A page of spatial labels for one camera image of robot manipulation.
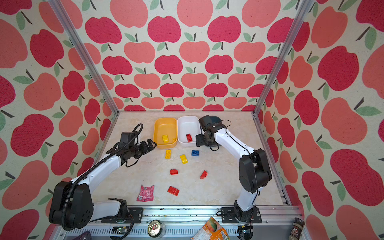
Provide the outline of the blue lego brick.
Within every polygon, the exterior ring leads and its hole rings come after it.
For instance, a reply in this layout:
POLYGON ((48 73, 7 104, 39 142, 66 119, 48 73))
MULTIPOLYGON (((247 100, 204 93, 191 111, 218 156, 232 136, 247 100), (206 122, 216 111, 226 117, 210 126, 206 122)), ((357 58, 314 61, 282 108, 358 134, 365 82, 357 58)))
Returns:
POLYGON ((191 155, 192 155, 192 156, 195 156, 195 157, 198 157, 198 156, 200 155, 200 151, 198 151, 198 150, 192 150, 192 151, 191 151, 191 155))

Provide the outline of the yellow plastic container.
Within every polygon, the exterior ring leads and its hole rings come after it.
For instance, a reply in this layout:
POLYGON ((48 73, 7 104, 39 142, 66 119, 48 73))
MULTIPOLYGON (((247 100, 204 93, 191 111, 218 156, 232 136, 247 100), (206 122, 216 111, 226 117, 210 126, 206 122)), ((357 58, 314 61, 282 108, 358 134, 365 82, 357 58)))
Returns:
POLYGON ((177 120, 175 118, 160 118, 155 121, 154 142, 157 143, 158 149, 171 149, 177 145, 178 130, 177 120), (162 135, 167 135, 169 143, 165 144, 162 135))

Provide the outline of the dark teal plastic container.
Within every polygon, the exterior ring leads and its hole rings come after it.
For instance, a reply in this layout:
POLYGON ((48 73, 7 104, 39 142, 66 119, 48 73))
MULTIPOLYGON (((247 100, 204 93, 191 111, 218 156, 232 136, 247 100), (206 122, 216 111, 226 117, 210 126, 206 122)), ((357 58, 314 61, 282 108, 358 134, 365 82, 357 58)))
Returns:
POLYGON ((218 123, 221 123, 221 122, 222 122, 221 118, 219 118, 219 117, 217 117, 217 116, 210 116, 210 118, 211 118, 211 122, 212 122, 213 124, 218 124, 218 123))

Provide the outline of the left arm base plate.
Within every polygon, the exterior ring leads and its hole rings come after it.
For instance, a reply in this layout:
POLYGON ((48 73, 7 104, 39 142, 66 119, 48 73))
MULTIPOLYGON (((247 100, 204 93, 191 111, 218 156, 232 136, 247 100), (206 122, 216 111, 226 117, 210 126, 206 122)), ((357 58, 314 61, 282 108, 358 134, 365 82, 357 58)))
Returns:
POLYGON ((102 218, 103 224, 140 224, 143 216, 143 208, 122 207, 118 214, 102 218))

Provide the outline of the yellow curved lego brick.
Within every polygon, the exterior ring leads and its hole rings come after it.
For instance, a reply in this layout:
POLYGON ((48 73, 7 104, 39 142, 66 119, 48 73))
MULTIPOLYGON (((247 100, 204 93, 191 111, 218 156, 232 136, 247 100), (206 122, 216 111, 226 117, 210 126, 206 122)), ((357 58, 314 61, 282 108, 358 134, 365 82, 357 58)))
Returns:
POLYGON ((183 165, 188 163, 186 155, 180 155, 180 159, 183 165))

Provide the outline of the white plastic container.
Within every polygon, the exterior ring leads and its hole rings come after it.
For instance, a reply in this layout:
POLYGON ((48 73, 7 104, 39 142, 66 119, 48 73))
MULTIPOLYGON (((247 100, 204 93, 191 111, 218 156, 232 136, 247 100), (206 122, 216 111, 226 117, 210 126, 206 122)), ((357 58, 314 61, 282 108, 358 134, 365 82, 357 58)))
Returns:
POLYGON ((201 133, 199 118, 183 116, 177 119, 178 141, 182 147, 196 147, 196 135, 201 133), (191 134, 193 142, 188 143, 186 134, 191 134))

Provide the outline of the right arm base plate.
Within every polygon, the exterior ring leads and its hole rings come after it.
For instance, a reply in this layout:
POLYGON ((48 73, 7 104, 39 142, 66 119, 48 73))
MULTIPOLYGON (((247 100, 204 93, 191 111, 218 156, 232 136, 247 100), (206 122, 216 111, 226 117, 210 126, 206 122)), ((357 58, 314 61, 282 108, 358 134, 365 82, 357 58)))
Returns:
POLYGON ((249 213, 245 213, 244 217, 237 217, 235 208, 223 207, 221 208, 221 218, 224 224, 261 224, 262 217, 260 210, 254 207, 249 213))

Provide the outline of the red lego brick front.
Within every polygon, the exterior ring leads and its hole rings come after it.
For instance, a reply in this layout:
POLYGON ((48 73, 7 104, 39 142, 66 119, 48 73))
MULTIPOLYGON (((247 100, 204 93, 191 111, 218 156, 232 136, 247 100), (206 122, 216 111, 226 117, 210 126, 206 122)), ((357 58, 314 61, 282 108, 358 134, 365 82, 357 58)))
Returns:
POLYGON ((177 188, 175 188, 175 187, 170 186, 170 187, 168 188, 167 192, 170 193, 170 194, 172 194, 172 195, 174 195, 174 196, 178 196, 180 190, 177 189, 177 188))

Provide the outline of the red curved lego brick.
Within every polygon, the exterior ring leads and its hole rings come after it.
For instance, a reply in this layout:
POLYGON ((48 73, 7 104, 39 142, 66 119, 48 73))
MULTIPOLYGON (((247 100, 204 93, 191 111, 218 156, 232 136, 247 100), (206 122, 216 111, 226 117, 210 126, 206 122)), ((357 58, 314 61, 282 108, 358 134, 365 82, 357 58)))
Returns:
POLYGON ((170 170, 170 175, 178 175, 178 174, 179 174, 178 170, 176 170, 176 169, 170 170))

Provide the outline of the red lego brick angled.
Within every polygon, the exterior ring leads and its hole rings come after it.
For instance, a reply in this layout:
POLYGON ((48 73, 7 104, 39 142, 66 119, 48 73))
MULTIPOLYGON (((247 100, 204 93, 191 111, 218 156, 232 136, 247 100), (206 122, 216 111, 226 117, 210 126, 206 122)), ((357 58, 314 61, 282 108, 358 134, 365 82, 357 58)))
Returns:
POLYGON ((200 176, 200 179, 205 179, 208 175, 208 172, 207 171, 203 171, 203 173, 201 174, 200 176))

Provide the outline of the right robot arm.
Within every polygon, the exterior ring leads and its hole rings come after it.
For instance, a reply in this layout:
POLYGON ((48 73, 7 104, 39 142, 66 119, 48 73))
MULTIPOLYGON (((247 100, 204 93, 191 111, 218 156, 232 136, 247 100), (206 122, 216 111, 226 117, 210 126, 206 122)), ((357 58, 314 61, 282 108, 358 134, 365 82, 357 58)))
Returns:
POLYGON ((239 181, 243 189, 234 203, 234 212, 238 222, 249 222, 260 190, 272 179, 266 152, 247 146, 226 128, 216 132, 206 130, 204 134, 196 135, 196 145, 223 147, 239 161, 239 181))

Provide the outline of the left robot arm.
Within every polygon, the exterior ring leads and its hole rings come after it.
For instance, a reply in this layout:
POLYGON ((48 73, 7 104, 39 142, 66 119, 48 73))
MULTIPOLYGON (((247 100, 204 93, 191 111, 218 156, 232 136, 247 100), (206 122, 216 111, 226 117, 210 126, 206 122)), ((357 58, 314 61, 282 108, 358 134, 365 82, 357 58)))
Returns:
POLYGON ((138 161, 157 147, 151 139, 140 140, 143 128, 143 124, 138 124, 131 132, 123 132, 120 141, 94 166, 71 181, 61 181, 55 186, 49 212, 50 223, 71 231, 102 219, 134 221, 125 200, 109 198, 105 202, 94 203, 92 193, 115 170, 130 168, 130 159, 138 161))

